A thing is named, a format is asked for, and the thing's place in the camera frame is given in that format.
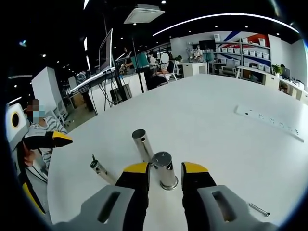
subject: stainless steel cylinder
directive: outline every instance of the stainless steel cylinder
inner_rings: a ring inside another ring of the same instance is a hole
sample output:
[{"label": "stainless steel cylinder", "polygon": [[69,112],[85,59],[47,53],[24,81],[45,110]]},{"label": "stainless steel cylinder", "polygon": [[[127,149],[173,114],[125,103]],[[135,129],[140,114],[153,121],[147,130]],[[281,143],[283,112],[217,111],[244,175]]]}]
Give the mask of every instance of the stainless steel cylinder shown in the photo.
[{"label": "stainless steel cylinder", "polygon": [[141,155],[141,158],[144,162],[150,162],[151,158],[153,157],[154,153],[149,143],[149,139],[146,135],[145,130],[138,129],[133,132],[131,135],[135,141],[135,144],[138,148],[138,151]]},{"label": "stainless steel cylinder", "polygon": [[101,176],[109,184],[111,185],[116,184],[116,178],[110,175],[110,173],[101,165],[101,163],[98,160],[93,160],[90,166],[96,172],[97,175]]},{"label": "stainless steel cylinder", "polygon": [[165,190],[175,189],[179,180],[174,174],[171,155],[167,152],[158,152],[153,156],[152,164],[159,176],[160,186]]}]

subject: ceiling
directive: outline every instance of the ceiling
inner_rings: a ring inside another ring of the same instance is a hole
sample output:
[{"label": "ceiling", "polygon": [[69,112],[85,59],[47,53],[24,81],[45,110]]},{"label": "ceiling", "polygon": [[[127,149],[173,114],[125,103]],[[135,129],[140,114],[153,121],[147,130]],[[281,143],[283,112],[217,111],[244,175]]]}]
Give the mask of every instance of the ceiling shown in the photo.
[{"label": "ceiling", "polygon": [[[61,81],[73,76],[72,71],[88,69],[86,55],[89,56],[91,68],[97,66],[99,46],[106,36],[105,24],[107,31],[114,29],[115,58],[123,53],[124,46],[132,49],[132,37],[136,48],[147,50],[168,42],[169,36],[182,37],[215,30],[245,30],[273,35],[280,33],[283,40],[293,43],[300,38],[296,32],[278,23],[246,16],[207,18],[177,26],[154,37],[152,34],[179,22],[216,13],[258,14],[287,24],[295,22],[293,26],[302,29],[297,20],[302,15],[301,12],[304,13],[304,9],[301,9],[304,7],[294,4],[296,1],[250,0],[243,3],[242,0],[190,0],[188,4],[187,1],[166,0],[166,4],[161,4],[161,0],[90,0],[83,10],[84,0],[50,0],[33,4],[13,0],[9,6],[13,17],[9,21],[7,33],[10,51],[7,56],[7,76],[35,76],[49,66],[55,69],[58,84],[61,84]],[[137,3],[158,5],[165,13],[149,24],[124,25],[124,20]],[[88,40],[87,51],[84,51],[83,45],[85,37]],[[23,40],[27,47],[18,44]],[[25,86],[31,86],[30,80],[31,78],[10,80],[7,88],[8,101],[19,97],[21,93],[33,94],[31,87],[22,87],[24,81],[27,81]],[[20,86],[19,91],[13,87],[15,84]]]}]

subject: person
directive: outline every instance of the person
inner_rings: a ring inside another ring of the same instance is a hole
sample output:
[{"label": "person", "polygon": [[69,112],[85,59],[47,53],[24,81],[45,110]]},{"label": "person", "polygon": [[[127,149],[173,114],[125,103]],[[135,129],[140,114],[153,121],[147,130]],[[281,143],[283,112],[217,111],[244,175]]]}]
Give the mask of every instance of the person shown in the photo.
[{"label": "person", "polygon": [[[25,137],[29,136],[31,133],[39,131],[58,131],[63,134],[67,134],[67,130],[62,126],[62,124],[53,118],[52,116],[44,117],[45,112],[43,106],[39,104],[39,100],[34,99],[32,103],[27,106],[26,114],[29,121],[32,123],[29,127],[29,131]],[[50,148],[40,148],[38,152],[42,155],[43,161],[46,164],[46,169],[48,170],[52,149]],[[28,166],[32,166],[34,161],[33,152],[30,152],[29,158],[25,158],[25,163]]]},{"label": "person", "polygon": [[124,47],[124,53],[125,53],[125,56],[126,56],[126,60],[125,60],[125,66],[128,68],[134,68],[134,65],[133,65],[133,62],[130,58],[130,55],[131,55],[131,52],[128,52],[127,48]]},{"label": "person", "polygon": [[[84,81],[86,81],[86,72],[85,71],[81,71],[78,75],[77,75],[77,85],[83,83]],[[94,110],[91,98],[89,96],[89,86],[86,84],[84,86],[82,86],[81,88],[78,89],[79,93],[82,95],[83,100],[85,101],[88,110],[91,112]]]}]

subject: chair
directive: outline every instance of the chair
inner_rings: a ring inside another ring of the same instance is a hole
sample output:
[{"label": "chair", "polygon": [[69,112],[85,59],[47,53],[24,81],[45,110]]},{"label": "chair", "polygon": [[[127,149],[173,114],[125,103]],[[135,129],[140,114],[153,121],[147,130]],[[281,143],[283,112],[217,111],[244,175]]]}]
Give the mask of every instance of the chair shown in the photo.
[{"label": "chair", "polygon": [[174,66],[173,66],[172,73],[164,74],[165,79],[167,80],[167,82],[169,83],[171,76],[174,77],[175,81],[177,81],[176,75],[178,75],[178,72],[179,72],[179,68],[178,68],[178,65],[175,63]]},{"label": "chair", "polygon": [[227,65],[223,66],[221,69],[223,74],[235,76],[236,74],[235,60],[228,59]]}]

